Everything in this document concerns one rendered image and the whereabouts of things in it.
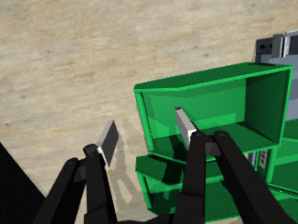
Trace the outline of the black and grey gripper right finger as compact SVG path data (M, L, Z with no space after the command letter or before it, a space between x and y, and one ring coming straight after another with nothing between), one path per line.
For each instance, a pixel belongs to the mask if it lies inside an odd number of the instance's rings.
M206 155L215 157L243 224L298 224L284 211L228 132L218 130L214 135L205 135L181 107L175 107L175 115L188 156L173 224L205 224Z

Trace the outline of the green open-front bin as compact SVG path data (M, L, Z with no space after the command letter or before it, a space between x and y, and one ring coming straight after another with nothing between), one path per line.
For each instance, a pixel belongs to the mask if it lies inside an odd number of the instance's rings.
M255 167L271 186L298 193L298 119L285 121L281 147L256 152Z
M243 154L281 147L293 69L243 62L139 83L136 101L149 151L186 164L175 107L205 135L228 132Z
M281 204L285 212L298 223L298 193L268 185L266 182L264 183L273 193L279 204Z
M157 216L175 213L185 167L153 154L139 157L137 176L148 211ZM216 160L206 162L205 223L236 217L239 212Z

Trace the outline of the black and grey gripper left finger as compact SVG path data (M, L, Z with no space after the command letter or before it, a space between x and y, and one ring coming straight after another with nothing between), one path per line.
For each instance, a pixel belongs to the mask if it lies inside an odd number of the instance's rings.
M32 224L75 224L85 185L84 224L115 224L117 217L106 169L118 138L115 121L109 120L96 145L83 148L86 158L66 161Z

